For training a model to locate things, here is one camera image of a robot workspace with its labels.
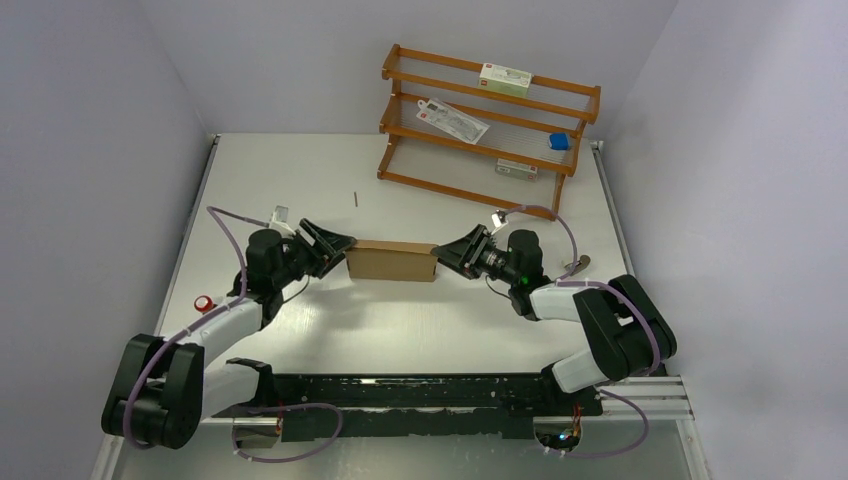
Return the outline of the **brown cardboard box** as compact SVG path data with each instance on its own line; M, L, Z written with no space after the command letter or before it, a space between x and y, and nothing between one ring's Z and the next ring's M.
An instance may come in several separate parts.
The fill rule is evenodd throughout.
M358 240L345 253L351 279L434 282L433 244Z

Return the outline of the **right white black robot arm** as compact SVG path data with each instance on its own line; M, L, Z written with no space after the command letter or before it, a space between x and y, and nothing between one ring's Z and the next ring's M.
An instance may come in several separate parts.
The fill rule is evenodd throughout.
M544 368L551 380L539 391L542 406L562 414L587 387L649 374L677 352L676 337L639 281L630 274L607 283L556 282L545 274L538 235L509 234L504 249L483 225L432 254L439 264L467 278L488 276L507 284L518 316L529 321L579 324L587 346Z

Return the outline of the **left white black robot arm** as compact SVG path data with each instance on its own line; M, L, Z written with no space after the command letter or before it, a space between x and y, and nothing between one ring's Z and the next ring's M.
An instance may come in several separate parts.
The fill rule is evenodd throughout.
M199 319L168 337L138 334L128 341L101 414L102 431L140 449L179 449L202 420L231 407L261 416L280 405L269 364L244 358L212 364L276 319L287 286L323 278L356 242L307 219L295 230L263 224L237 252L232 289L195 300Z

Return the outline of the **green white box bottom shelf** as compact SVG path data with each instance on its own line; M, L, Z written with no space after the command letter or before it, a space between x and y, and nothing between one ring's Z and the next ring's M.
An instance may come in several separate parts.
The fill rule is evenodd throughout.
M506 159L498 159L495 170L500 175L523 181L535 182L538 178L537 167Z

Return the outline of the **green white box shelf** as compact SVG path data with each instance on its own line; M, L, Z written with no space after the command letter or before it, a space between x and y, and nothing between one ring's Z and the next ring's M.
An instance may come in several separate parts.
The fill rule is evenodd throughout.
M478 76L478 87L490 92L525 98L532 80L533 74L530 72L483 63Z
M535 182L538 178L537 167L506 159L498 159L495 170L500 175L523 181Z

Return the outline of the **green white box top shelf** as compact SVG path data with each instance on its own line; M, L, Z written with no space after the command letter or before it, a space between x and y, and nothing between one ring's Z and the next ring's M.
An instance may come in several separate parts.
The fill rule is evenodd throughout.
M533 74L530 72L483 63L478 76L478 87L490 92L525 98L532 80Z

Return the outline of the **orange wooden shelf rack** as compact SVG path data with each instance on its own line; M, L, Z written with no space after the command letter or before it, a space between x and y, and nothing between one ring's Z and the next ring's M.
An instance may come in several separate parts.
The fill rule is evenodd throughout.
M577 172L585 129L600 113L600 86L533 76L525 98L482 90L482 63L393 45L381 67L390 83L378 129L387 145L380 180L504 209L530 205L550 219L562 205L564 186ZM418 100L436 98L490 125L476 145L419 120ZM567 133L567 151L549 148L551 133ZM500 175L506 159L538 168L535 182Z

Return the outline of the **small brown round knob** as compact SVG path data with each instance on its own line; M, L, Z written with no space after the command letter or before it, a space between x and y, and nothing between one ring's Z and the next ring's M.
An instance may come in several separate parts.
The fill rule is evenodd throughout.
M585 270L591 263L591 257L588 255L581 255L576 261L570 263L564 263L563 269L570 276L576 275L583 270Z

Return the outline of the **red emergency stop button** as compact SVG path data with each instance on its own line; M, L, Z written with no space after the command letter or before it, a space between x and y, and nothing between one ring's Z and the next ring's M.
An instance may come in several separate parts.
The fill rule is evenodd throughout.
M206 314L212 311L216 306L216 300L208 295L199 295L193 301L193 308L201 314Z

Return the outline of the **clear plastic packet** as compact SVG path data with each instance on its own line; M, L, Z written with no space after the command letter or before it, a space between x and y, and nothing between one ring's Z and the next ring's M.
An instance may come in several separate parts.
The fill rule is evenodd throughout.
M436 98L418 100L416 117L466 144L476 145L490 125Z

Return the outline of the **small blue object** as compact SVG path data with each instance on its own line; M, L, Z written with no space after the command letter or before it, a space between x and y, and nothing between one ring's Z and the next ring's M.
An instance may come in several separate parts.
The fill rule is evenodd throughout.
M567 151L571 148L572 141L567 133L551 133L548 137L548 144L551 150Z

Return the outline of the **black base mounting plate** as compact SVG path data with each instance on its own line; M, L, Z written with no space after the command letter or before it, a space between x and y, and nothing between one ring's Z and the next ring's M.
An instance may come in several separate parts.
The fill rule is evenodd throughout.
M540 418L570 421L598 416L595 389L564 393L547 372L440 375L354 376L275 374L260 382L256 405L235 404L216 417L274 417L274 407L303 403L336 406L287 411L282 439L297 442L327 438L498 435L532 440Z

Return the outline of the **aluminium frame rail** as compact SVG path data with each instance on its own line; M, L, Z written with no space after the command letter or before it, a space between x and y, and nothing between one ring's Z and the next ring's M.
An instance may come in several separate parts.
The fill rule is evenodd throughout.
M346 436L291 463L264 457L320 445L281 443L271 418L211 418L180 450L138 451L107 437L94 479L707 479L694 414L680 377L637 378L606 387L602 412L584 416L572 454L501 434Z

